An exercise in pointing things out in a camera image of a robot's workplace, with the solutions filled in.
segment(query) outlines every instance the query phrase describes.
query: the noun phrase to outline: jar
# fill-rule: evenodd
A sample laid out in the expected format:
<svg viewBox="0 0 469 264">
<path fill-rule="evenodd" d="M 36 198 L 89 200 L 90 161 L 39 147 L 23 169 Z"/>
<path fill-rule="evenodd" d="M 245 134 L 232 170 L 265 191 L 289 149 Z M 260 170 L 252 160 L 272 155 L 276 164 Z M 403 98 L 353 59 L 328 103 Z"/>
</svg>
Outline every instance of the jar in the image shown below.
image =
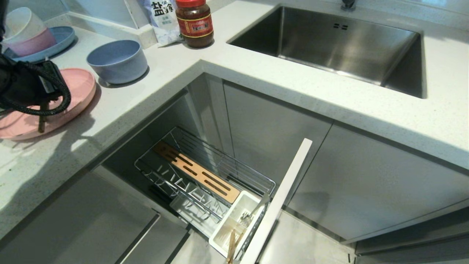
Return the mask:
<svg viewBox="0 0 469 264">
<path fill-rule="evenodd" d="M 176 0 L 176 16 L 187 45 L 203 48 L 213 43 L 210 7 L 205 0 Z"/>
</svg>

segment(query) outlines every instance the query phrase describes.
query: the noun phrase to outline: blue bowl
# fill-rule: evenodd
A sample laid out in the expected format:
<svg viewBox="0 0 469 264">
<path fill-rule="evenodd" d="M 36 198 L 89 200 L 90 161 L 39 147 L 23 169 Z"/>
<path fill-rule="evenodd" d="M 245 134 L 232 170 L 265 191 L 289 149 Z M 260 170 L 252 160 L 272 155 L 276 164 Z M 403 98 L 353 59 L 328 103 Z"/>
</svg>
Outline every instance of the blue bowl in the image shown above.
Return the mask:
<svg viewBox="0 0 469 264">
<path fill-rule="evenodd" d="M 18 57 L 18 55 L 16 55 L 11 49 L 8 48 L 4 55 L 11 58 L 15 62 L 39 62 L 43 61 L 47 57 L 52 57 L 63 51 L 68 46 L 70 46 L 70 44 L 72 44 L 73 40 L 75 40 L 75 31 L 71 27 L 54 27 L 50 28 L 50 30 L 55 38 L 55 41 L 57 42 L 57 44 L 54 46 L 24 57 Z"/>
<path fill-rule="evenodd" d="M 86 62 L 107 83 L 124 84 L 138 79 L 148 63 L 140 44 L 133 40 L 118 40 L 93 50 Z"/>
</svg>

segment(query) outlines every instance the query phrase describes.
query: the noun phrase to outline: jar label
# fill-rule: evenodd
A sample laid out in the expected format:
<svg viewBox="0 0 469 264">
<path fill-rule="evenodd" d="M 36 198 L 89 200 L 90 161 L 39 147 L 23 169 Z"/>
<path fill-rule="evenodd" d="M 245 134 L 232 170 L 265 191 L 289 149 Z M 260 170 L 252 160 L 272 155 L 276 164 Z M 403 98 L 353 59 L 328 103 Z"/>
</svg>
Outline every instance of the jar label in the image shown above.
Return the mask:
<svg viewBox="0 0 469 264">
<path fill-rule="evenodd" d="M 213 32 L 211 14 L 206 17 L 199 18 L 199 19 L 177 18 L 177 21 L 179 22 L 179 28 L 181 29 L 181 34 L 185 37 L 201 38 Z"/>
</svg>

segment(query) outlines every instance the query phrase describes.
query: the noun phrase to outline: stacked bowls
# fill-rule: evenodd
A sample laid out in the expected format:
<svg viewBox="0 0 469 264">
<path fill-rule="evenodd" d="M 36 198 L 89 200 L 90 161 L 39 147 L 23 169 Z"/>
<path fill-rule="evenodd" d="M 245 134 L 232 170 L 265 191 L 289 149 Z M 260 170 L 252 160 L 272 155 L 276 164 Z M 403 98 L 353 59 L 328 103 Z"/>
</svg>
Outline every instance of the stacked bowls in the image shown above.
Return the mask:
<svg viewBox="0 0 469 264">
<path fill-rule="evenodd" d="M 29 8 L 11 11 L 5 20 L 6 32 L 2 44 L 18 56 L 27 56 L 53 46 L 56 41 L 42 20 Z"/>
</svg>

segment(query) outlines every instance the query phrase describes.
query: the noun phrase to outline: floor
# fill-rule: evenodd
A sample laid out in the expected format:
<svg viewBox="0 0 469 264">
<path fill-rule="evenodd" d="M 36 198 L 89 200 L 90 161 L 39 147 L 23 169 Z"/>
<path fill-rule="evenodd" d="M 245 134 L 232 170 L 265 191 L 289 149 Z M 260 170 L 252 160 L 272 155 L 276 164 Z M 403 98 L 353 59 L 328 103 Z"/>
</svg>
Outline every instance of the floor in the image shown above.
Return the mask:
<svg viewBox="0 0 469 264">
<path fill-rule="evenodd" d="M 339 244 L 283 211 L 259 263 L 349 264 L 354 261 L 353 252 L 352 248 Z M 171 264 L 194 263 L 224 264 L 225 259 L 202 236 L 192 232 Z"/>
<path fill-rule="evenodd" d="M 443 262 L 432 262 L 432 263 L 427 263 L 427 264 L 468 264 L 468 263 L 469 263 L 469 258 L 458 259 L 458 260 L 448 260 L 448 261 L 443 261 Z"/>
</svg>

